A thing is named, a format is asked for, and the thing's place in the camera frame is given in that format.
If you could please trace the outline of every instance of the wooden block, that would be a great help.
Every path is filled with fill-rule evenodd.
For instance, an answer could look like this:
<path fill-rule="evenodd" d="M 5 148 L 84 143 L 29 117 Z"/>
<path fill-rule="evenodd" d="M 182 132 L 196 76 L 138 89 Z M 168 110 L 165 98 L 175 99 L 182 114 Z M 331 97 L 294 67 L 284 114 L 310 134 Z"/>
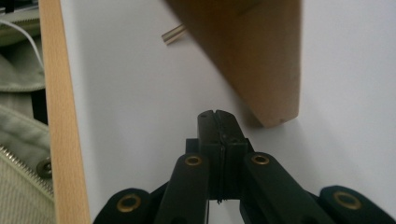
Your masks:
<path fill-rule="evenodd" d="M 298 116 L 300 0 L 166 0 L 264 127 Z"/>
<path fill-rule="evenodd" d="M 91 223 L 60 0 L 40 0 L 56 223 Z"/>

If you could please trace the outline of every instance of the white surface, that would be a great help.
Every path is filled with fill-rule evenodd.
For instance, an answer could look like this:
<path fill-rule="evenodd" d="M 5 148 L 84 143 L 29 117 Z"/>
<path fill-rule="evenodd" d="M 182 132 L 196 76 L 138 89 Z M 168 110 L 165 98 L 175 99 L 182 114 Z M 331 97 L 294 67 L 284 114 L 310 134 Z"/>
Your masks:
<path fill-rule="evenodd" d="M 258 128 L 162 1 L 62 1 L 91 216 L 121 189 L 167 181 L 207 109 L 236 115 L 256 150 L 307 190 L 353 188 L 396 217 L 396 2 L 304 1 L 300 116 Z M 242 223 L 238 203 L 210 223 Z"/>

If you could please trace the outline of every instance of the metal grommet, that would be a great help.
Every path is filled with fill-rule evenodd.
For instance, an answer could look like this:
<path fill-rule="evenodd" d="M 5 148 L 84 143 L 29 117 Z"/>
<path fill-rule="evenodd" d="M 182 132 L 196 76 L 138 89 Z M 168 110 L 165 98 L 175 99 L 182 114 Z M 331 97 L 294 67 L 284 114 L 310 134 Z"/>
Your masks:
<path fill-rule="evenodd" d="M 335 201 L 345 208 L 358 210 L 361 208 L 361 201 L 350 193 L 336 191 L 333 195 Z"/>
<path fill-rule="evenodd" d="M 142 200 L 136 194 L 127 194 L 117 202 L 117 209 L 122 213 L 129 213 L 140 206 Z"/>
<path fill-rule="evenodd" d="M 263 155 L 254 155 L 251 160 L 259 165 L 266 165 L 270 162 L 270 159 Z"/>
<path fill-rule="evenodd" d="M 42 178 L 52 178 L 52 166 L 50 163 L 50 158 L 46 158 L 45 160 L 39 162 L 35 170 Z"/>
<path fill-rule="evenodd" d="M 184 162 L 186 162 L 186 164 L 188 164 L 190 166 L 195 166 L 195 165 L 201 164 L 202 163 L 202 159 L 200 157 L 197 157 L 197 156 L 190 156 L 186 160 L 184 160 Z"/>

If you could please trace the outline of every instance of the wooden edge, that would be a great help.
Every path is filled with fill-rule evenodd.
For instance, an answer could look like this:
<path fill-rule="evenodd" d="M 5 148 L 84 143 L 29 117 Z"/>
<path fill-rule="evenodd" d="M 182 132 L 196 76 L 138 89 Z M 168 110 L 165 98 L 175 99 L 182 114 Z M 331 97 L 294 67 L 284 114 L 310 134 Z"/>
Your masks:
<path fill-rule="evenodd" d="M 302 0 L 165 0 L 265 128 L 299 113 Z"/>
<path fill-rule="evenodd" d="M 40 0 L 56 223 L 91 223 L 60 0 Z"/>

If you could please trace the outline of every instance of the white cable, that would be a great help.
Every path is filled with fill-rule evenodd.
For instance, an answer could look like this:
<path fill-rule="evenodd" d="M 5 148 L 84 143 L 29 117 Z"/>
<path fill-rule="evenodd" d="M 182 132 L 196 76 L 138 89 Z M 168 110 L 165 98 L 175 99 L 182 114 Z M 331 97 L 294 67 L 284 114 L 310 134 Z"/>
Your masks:
<path fill-rule="evenodd" d="M 26 38 L 29 40 L 30 44 L 32 45 L 33 50 L 35 51 L 35 56 L 37 57 L 41 68 L 44 69 L 43 61 L 41 61 L 40 54 L 38 53 L 38 49 L 37 49 L 37 46 L 35 45 L 35 41 L 33 40 L 33 38 L 25 30 L 23 30 L 20 26 L 14 24 L 12 22 L 0 20 L 0 23 L 3 23 L 4 25 L 14 28 L 26 36 Z"/>

